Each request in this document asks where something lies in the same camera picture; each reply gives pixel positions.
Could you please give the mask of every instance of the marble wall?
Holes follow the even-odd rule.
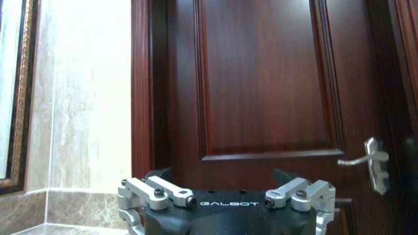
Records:
[[[0,235],[7,235],[44,222],[45,192],[0,198]]]
[[[40,12],[36,77],[53,86],[48,188],[114,193],[130,176],[130,2],[42,0]]]
[[[25,193],[0,197],[0,235],[44,222],[124,228],[129,74],[130,1],[40,0]]]

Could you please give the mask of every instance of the metal clamp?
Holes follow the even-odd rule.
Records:
[[[140,214],[136,208],[149,205],[152,210],[165,209],[168,195],[162,189],[153,189],[144,182],[132,178],[121,181],[117,189],[118,216],[126,222],[132,235],[144,235],[145,229],[140,222]]]
[[[188,188],[180,188],[157,176],[148,177],[145,183],[153,188],[162,188],[177,207],[192,208],[196,206],[193,192]]]
[[[313,208],[316,213],[316,235],[324,235],[327,224],[333,220],[335,187],[325,181],[317,180],[292,195],[293,210],[307,212]]]
[[[295,178],[291,182],[276,189],[265,192],[264,205],[269,209],[285,206],[285,201],[291,198],[297,190],[307,187],[308,181],[303,178]]]

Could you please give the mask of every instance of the brown marble baseboard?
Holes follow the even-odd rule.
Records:
[[[117,208],[116,194],[50,190],[46,223],[125,229]]]
[[[0,235],[44,223],[45,198],[44,191],[0,197]]]

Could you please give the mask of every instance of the gold mirror frame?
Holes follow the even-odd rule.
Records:
[[[22,0],[6,173],[5,178],[0,179],[0,194],[23,190],[33,81],[36,21],[37,1],[33,2],[33,0]]]

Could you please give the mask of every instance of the silver door handle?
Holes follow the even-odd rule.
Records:
[[[367,162],[372,190],[383,195],[388,190],[388,173],[383,169],[383,165],[388,161],[388,153],[381,151],[379,142],[375,138],[369,138],[364,142],[364,150],[365,156],[349,161],[339,159],[336,164],[351,166]]]
[[[369,155],[365,155],[365,156],[363,156],[360,158],[356,158],[356,159],[353,159],[351,161],[345,161],[345,160],[339,159],[336,164],[337,165],[344,165],[344,166],[357,165],[357,164],[364,163],[365,161],[368,161],[371,159],[376,160],[376,161],[380,161],[380,162],[387,162],[388,154],[384,151],[377,151],[377,152],[375,152],[375,153],[372,153]]]

